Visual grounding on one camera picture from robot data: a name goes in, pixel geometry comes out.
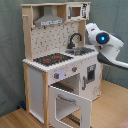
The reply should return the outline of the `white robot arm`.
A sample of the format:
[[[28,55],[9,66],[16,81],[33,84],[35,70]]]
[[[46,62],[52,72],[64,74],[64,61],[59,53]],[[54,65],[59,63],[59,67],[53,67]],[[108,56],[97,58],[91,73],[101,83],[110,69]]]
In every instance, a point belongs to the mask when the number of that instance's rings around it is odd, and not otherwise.
[[[97,60],[105,65],[128,70],[128,63],[117,61],[116,58],[123,47],[123,41],[113,34],[100,30],[95,23],[86,25],[88,39],[97,51]]]

